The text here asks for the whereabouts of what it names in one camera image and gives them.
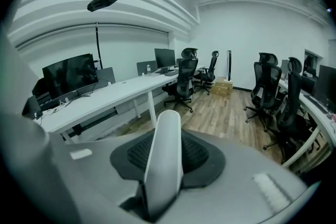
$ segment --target black vertical pole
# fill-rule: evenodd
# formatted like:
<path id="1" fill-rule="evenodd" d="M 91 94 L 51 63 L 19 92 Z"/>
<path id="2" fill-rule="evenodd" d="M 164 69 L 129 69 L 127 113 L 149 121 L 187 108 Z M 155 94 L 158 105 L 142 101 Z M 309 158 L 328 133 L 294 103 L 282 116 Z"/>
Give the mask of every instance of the black vertical pole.
<path id="1" fill-rule="evenodd" d="M 98 22 L 96 22 L 96 40 L 97 40 L 97 49 L 98 49 L 98 57 L 99 57 L 100 67 L 101 67 L 101 69 L 103 69 L 103 63 L 101 62 L 100 49 L 99 49 Z"/>

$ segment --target white desk leg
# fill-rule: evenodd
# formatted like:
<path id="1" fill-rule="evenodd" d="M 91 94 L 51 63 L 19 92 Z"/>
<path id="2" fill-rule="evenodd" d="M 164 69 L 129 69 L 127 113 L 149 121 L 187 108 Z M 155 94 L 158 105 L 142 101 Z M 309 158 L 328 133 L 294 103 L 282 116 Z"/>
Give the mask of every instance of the white desk leg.
<path id="1" fill-rule="evenodd" d="M 69 143 L 69 144 L 74 144 L 74 141 L 71 139 L 71 137 L 67 134 L 67 132 L 63 132 L 61 133 L 61 135 L 65 138 L 65 140 Z"/>
<path id="2" fill-rule="evenodd" d="M 136 99 L 133 99 L 133 104 L 134 104 L 135 112 L 137 113 L 138 119 L 140 119 L 141 115 L 140 115 L 140 112 L 139 112 L 138 102 L 137 102 Z"/>
<path id="3" fill-rule="evenodd" d="M 153 100 L 152 91 L 148 92 L 148 107 L 149 107 L 149 113 L 150 113 L 151 119 L 152 119 L 152 125 L 153 125 L 154 128 L 156 128 L 156 115 L 155 115 L 155 108 L 154 108 L 154 100 Z"/>
<path id="4" fill-rule="evenodd" d="M 282 166 L 283 167 L 289 167 L 293 162 L 295 162 L 298 158 L 300 158 L 314 143 L 316 137 L 319 135 L 320 129 L 317 126 L 314 130 L 314 132 L 311 134 L 311 136 L 307 139 L 307 141 L 300 147 L 300 149 L 288 160 L 286 161 Z"/>

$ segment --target white desktop surface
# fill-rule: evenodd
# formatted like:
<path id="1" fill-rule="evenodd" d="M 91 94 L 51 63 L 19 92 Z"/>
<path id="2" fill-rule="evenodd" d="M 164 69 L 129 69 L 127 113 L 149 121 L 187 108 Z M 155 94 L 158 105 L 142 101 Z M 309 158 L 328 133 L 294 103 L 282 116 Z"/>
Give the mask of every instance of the white desktop surface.
<path id="1" fill-rule="evenodd" d="M 280 80 L 279 86 L 288 90 L 288 84 L 286 81 Z M 321 129 L 322 134 L 326 136 L 328 144 L 331 148 L 336 147 L 336 134 L 334 129 L 330 125 L 332 120 L 327 118 L 326 114 L 323 114 L 311 101 L 309 101 L 302 93 L 300 93 L 300 103 L 304 106 L 304 109 L 312 116 Z"/>
<path id="2" fill-rule="evenodd" d="M 197 65 L 196 70 L 202 68 L 204 68 L 204 65 Z M 41 124 L 41 127 L 46 132 L 62 133 L 116 105 L 170 83 L 176 80 L 177 77 L 177 74 L 171 77 L 162 74 L 151 74 L 149 76 L 139 76 L 134 79 L 117 82 L 94 91 L 90 97 L 73 100 L 67 107 L 61 108 L 52 115 L 50 114 L 53 109 L 44 112 L 42 120 L 39 119 L 36 122 Z"/>

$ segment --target chair headrest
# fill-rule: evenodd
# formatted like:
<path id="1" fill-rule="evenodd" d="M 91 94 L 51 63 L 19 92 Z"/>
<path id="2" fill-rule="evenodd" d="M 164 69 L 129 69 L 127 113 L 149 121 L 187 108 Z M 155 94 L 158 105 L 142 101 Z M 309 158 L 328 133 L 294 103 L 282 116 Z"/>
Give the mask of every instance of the chair headrest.
<path id="1" fill-rule="evenodd" d="M 289 57 L 289 62 L 288 62 L 288 70 L 289 72 L 297 72 L 297 73 L 301 73 L 302 71 L 302 64 L 300 62 L 299 59 L 295 58 L 295 57 Z"/>
<path id="2" fill-rule="evenodd" d="M 260 52 L 259 62 L 270 63 L 271 65 L 278 65 L 278 58 L 274 54 L 269 54 L 267 52 Z"/>
<path id="3" fill-rule="evenodd" d="M 197 57 L 197 50 L 196 48 L 185 48 L 182 53 L 181 56 L 182 58 L 193 58 L 196 59 Z"/>
<path id="4" fill-rule="evenodd" d="M 216 57 L 218 57 L 218 56 L 219 56 L 219 52 L 218 52 L 218 50 L 213 51 L 213 52 L 212 52 L 212 56 L 216 56 Z"/>

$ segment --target keyboard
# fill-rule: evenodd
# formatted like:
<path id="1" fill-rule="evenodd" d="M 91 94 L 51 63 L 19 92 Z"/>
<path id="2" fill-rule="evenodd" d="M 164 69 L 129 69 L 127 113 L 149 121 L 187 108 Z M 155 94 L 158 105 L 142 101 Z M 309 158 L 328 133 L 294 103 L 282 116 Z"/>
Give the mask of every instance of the keyboard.
<path id="1" fill-rule="evenodd" d="M 304 95 L 310 102 L 312 102 L 323 114 L 328 114 L 327 110 L 322 107 L 318 101 L 316 101 L 312 96 L 310 95 Z"/>
<path id="2" fill-rule="evenodd" d="M 168 73 L 165 73 L 164 75 L 167 76 L 167 77 L 172 77 L 174 75 L 177 75 L 179 73 L 178 70 L 175 70 L 175 71 L 168 71 Z"/>

